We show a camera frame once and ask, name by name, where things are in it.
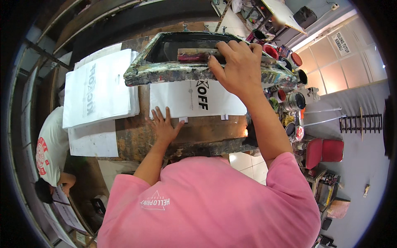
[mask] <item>helloprint logo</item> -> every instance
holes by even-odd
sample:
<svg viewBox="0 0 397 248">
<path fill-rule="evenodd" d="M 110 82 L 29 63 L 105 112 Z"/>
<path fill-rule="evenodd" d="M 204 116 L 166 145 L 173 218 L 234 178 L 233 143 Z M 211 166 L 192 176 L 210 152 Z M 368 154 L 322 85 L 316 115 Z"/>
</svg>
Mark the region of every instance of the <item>helloprint logo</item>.
<svg viewBox="0 0 397 248">
<path fill-rule="evenodd" d="M 151 197 L 148 197 L 147 200 L 141 201 L 140 204 L 141 208 L 165 210 L 164 206 L 170 204 L 170 199 L 164 199 L 164 196 L 160 196 L 158 191 L 156 190 L 156 192 Z"/>
<path fill-rule="evenodd" d="M 39 138 L 39 140 L 37 141 L 37 148 L 36 148 L 36 165 L 37 165 L 37 169 L 39 170 L 39 174 L 40 175 L 45 175 L 46 174 L 46 170 L 44 169 L 44 163 L 46 163 L 46 165 L 49 165 L 50 163 L 48 162 L 48 160 L 44 161 L 44 153 L 48 151 L 46 142 L 44 141 L 44 139 L 42 137 Z"/>
</svg>

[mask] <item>pink t-shirt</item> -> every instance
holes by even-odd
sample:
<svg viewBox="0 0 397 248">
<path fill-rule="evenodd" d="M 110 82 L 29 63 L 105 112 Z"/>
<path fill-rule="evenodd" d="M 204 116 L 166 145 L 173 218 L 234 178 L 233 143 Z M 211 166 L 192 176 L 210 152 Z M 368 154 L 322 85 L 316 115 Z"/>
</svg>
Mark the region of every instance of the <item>pink t-shirt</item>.
<svg viewBox="0 0 397 248">
<path fill-rule="evenodd" d="M 291 153 L 274 160 L 266 184 L 206 157 L 168 165 L 152 187 L 118 175 L 98 247 L 311 247 L 320 214 Z"/>
</svg>

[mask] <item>person's left hand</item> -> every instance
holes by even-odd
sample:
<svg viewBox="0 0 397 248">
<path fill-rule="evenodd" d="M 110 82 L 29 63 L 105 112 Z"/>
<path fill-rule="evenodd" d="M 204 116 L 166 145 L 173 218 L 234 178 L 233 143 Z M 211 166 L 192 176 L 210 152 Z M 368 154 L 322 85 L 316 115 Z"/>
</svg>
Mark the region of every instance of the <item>person's left hand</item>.
<svg viewBox="0 0 397 248">
<path fill-rule="evenodd" d="M 146 117 L 146 122 L 152 127 L 154 133 L 156 134 L 156 142 L 160 142 L 164 145 L 169 145 L 172 140 L 176 138 L 179 133 L 179 130 L 185 123 L 185 121 L 180 121 L 178 125 L 173 128 L 171 126 L 171 115 L 170 108 L 166 107 L 166 119 L 164 120 L 163 115 L 161 114 L 160 108 L 156 106 L 157 114 L 154 110 L 152 110 L 154 120 L 150 120 L 150 118 Z"/>
<path fill-rule="evenodd" d="M 70 190 L 70 188 L 68 188 L 68 187 L 62 187 L 62 191 L 65 193 L 65 195 L 67 197 L 69 197 L 69 190 Z"/>
</svg>

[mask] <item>black hair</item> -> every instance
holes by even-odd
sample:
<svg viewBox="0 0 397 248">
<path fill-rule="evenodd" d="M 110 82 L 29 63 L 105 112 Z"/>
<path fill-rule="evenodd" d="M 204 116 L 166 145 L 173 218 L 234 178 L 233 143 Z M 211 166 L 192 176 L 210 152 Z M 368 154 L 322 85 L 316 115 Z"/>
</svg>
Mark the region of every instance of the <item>black hair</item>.
<svg viewBox="0 0 397 248">
<path fill-rule="evenodd" d="M 50 184 L 44 181 L 43 178 L 40 177 L 40 179 L 35 182 L 35 190 L 40 201 L 48 204 L 51 204 L 54 201 L 50 191 Z"/>
</svg>

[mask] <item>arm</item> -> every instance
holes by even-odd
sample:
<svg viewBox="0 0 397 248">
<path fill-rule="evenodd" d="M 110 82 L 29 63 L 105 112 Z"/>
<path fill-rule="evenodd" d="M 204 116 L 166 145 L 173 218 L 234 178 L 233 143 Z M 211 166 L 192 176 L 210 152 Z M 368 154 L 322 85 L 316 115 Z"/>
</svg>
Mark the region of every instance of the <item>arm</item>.
<svg viewBox="0 0 397 248">
<path fill-rule="evenodd" d="M 71 187 L 73 187 L 75 183 L 76 183 L 76 177 L 74 175 L 61 172 L 57 185 L 63 184 L 62 191 L 65 193 L 67 197 L 69 197 L 69 190 Z"/>
<path fill-rule="evenodd" d="M 208 58 L 208 66 L 227 91 L 235 94 L 245 104 L 254 122 L 259 150 L 270 168 L 273 160 L 292 147 L 285 130 L 263 94 L 260 61 L 262 46 L 249 46 L 241 41 L 221 41 L 217 48 L 226 59 L 223 68 L 214 56 Z"/>
<path fill-rule="evenodd" d="M 153 186 L 158 181 L 166 149 L 171 141 L 176 138 L 179 130 L 185 123 L 185 121 L 179 122 L 174 129 L 171 126 L 170 109 L 166 107 L 165 120 L 159 107 L 156 107 L 156 111 L 157 114 L 152 110 L 154 121 L 146 117 L 146 122 L 152 127 L 156 134 L 156 143 L 134 173 L 134 176 L 145 180 L 150 186 Z"/>
</svg>

